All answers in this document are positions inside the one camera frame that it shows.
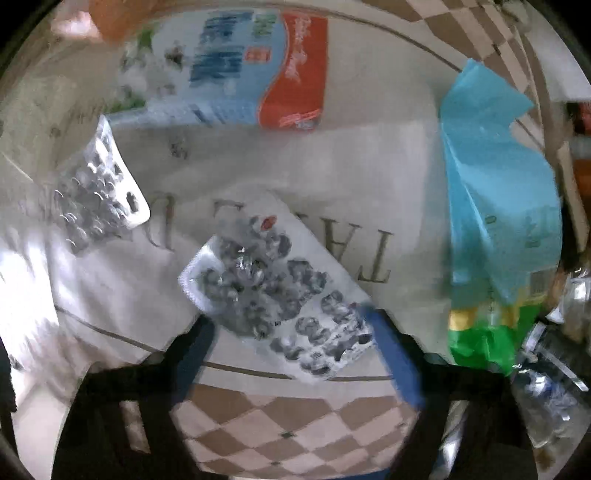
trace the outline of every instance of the blue plastic wrapper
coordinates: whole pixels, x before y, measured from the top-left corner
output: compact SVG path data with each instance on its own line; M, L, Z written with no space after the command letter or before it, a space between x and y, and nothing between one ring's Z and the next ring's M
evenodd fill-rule
M562 245L560 201L544 157L518 143L511 123L533 107L469 60L440 109L452 235L452 308L545 293Z

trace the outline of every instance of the silver blister pack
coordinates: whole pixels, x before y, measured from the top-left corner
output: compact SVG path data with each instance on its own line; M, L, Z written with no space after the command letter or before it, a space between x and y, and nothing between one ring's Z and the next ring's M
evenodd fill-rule
M285 204L264 194L219 231L179 283L288 375L327 380L374 345L368 295Z
M93 139L58 172L54 185L54 201L75 254L150 218L104 116Z

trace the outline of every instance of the pill blister pack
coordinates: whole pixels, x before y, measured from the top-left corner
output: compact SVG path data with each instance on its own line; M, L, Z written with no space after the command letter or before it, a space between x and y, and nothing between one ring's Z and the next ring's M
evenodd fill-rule
M225 223L179 277L204 313L304 381L327 380L374 345L345 269L270 194Z
M75 254L150 218L148 203L125 166L104 116L87 147L57 173L53 197Z

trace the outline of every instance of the red logo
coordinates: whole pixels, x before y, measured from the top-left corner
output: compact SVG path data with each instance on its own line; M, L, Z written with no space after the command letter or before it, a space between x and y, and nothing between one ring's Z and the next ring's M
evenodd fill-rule
M248 47L244 54L248 63L267 63L271 60L271 49L268 47Z
M263 231L271 230L271 228L273 228L273 225L275 225L276 221L277 221L276 216L265 218L261 223L261 230L263 230Z

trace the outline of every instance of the brown and white checkered pattern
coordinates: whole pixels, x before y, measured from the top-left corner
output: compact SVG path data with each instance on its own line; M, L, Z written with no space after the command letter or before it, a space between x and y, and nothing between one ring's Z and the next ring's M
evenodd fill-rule
M388 467L416 416L394 396L342 402L195 385L174 412L204 471L247 478L334 478Z
M541 124L528 56L516 28L490 0L362 0L431 32L466 57L479 60L535 104L530 117Z

